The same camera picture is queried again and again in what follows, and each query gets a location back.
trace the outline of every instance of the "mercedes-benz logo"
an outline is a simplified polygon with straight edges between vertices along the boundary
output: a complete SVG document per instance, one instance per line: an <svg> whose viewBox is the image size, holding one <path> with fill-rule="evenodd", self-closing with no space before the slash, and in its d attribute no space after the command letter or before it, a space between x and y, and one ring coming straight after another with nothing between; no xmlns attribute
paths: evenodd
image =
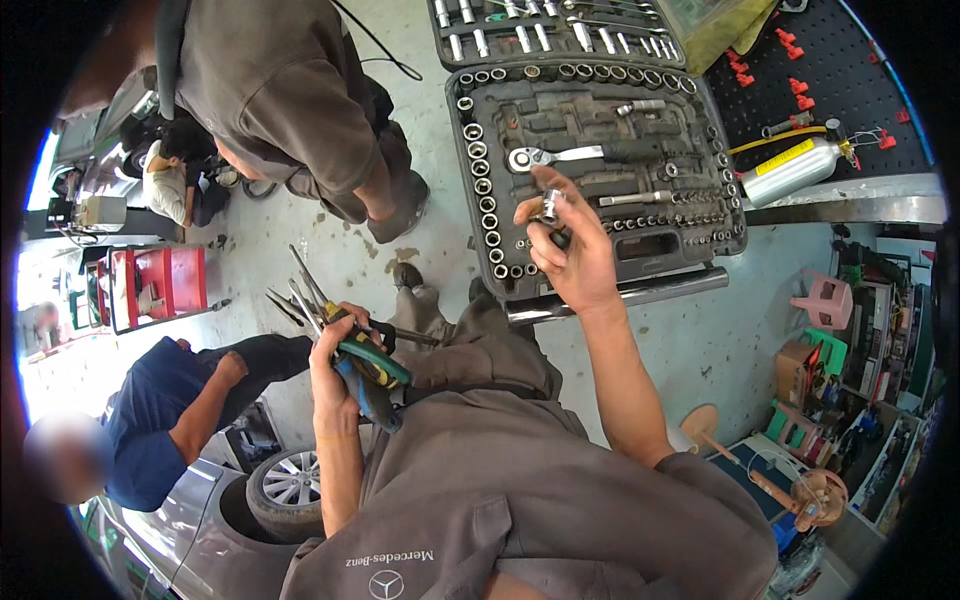
<svg viewBox="0 0 960 600"><path fill-rule="evenodd" d="M403 577L396 571L377 571L370 578L370 595L376 600L394 600L403 593Z"/></svg>

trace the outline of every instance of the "red tool cart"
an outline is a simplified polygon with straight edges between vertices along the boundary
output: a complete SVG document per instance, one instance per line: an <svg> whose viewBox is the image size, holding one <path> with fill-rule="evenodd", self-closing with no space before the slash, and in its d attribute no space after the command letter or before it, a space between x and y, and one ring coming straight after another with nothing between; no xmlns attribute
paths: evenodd
<svg viewBox="0 0 960 600"><path fill-rule="evenodd" d="M226 306L228 300L207 304L205 250L199 244L110 248L96 267L98 276L108 276L108 292L98 285L96 299L102 322L120 335Z"/></svg>

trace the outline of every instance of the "yellow hose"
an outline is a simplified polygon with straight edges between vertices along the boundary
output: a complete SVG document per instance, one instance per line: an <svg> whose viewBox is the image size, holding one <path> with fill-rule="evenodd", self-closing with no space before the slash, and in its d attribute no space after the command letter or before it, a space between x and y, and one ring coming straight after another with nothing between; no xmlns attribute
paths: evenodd
<svg viewBox="0 0 960 600"><path fill-rule="evenodd" d="M739 152L743 152L744 150L750 150L751 148L756 148L757 146L762 146L763 144L769 144L770 142L776 142L781 139L786 139L787 137L793 137L794 135L803 135L805 133L826 133L826 132L827 132L826 127L820 127L820 126L804 127L803 129L793 130L791 132L778 133L777 135L774 135L770 139L759 139L756 142L750 142L748 144L744 144L743 146L737 146L736 148L733 148L732 150L727 152L727 154L735 155Z"/></svg>

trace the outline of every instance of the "white shirt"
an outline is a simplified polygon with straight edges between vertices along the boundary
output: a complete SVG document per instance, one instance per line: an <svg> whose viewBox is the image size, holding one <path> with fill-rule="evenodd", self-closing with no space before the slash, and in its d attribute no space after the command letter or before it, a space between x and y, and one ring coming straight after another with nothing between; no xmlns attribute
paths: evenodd
<svg viewBox="0 0 960 600"><path fill-rule="evenodd" d="M186 165L147 173L151 161L160 153L160 140L147 151L143 169L143 196L147 206L158 215L170 217L183 225L186 219Z"/></svg>

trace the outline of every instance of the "pink plastic stool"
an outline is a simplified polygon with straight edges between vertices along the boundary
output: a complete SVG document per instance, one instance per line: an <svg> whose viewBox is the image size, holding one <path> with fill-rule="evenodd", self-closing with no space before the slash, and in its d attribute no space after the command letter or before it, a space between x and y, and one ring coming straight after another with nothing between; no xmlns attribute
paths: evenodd
<svg viewBox="0 0 960 600"><path fill-rule="evenodd" d="M817 329L846 329L853 312L850 284L809 269L801 269L801 272L813 276L810 295L791 298L790 303L805 308L812 325Z"/></svg>

